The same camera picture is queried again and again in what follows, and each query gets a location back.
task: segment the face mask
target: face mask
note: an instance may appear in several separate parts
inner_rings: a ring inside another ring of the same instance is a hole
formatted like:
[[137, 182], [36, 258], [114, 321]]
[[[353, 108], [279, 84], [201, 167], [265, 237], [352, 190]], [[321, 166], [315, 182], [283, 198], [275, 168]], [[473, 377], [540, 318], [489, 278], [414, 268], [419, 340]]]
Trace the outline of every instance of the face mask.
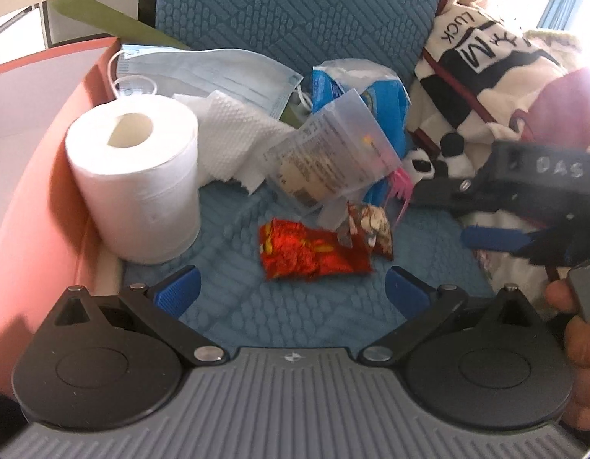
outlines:
[[239, 49], [185, 51], [128, 45], [118, 56], [120, 95], [175, 93], [208, 96], [215, 90], [278, 119], [303, 76], [265, 55]]

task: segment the white toilet paper roll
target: white toilet paper roll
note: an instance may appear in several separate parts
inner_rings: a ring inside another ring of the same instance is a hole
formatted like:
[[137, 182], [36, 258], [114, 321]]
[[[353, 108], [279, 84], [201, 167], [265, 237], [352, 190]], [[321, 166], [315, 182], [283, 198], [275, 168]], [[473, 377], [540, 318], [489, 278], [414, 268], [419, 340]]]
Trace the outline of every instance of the white toilet paper roll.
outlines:
[[196, 239], [198, 121], [165, 96], [128, 96], [86, 112], [65, 149], [106, 246], [119, 257], [158, 264]]

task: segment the blue and white package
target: blue and white package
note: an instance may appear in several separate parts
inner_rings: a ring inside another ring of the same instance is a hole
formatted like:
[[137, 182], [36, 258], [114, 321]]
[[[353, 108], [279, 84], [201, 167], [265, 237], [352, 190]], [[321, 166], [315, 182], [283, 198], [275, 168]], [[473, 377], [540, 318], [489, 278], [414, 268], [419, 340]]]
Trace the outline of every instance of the blue and white package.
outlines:
[[[397, 74], [382, 65], [361, 59], [330, 60], [312, 70], [312, 113], [354, 88], [363, 98], [399, 158], [407, 153], [405, 123], [410, 99]], [[382, 205], [388, 188], [374, 184], [364, 202]]]

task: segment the paper towel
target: paper towel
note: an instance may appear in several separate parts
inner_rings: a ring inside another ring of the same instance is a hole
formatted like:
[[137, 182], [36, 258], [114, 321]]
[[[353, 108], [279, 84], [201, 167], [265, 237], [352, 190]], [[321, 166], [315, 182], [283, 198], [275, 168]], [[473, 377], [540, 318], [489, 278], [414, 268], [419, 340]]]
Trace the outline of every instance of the paper towel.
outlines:
[[257, 156], [294, 130], [221, 91], [207, 98], [175, 94], [199, 119], [199, 187], [237, 179], [253, 193], [265, 180]]
[[117, 99], [70, 127], [65, 149], [107, 248], [157, 264], [184, 252], [199, 233], [198, 121], [165, 96]]

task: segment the silver bolt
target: silver bolt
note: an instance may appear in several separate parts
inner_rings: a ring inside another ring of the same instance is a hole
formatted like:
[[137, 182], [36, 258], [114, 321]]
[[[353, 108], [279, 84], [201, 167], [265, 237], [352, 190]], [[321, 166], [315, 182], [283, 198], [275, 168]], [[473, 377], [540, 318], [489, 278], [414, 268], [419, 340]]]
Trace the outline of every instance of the silver bolt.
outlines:
[[216, 362], [224, 357], [224, 350], [220, 347], [205, 345], [196, 348], [193, 355], [197, 360], [201, 360], [202, 362]]
[[387, 347], [373, 345], [363, 351], [363, 357], [371, 362], [386, 362], [393, 357], [393, 351]]

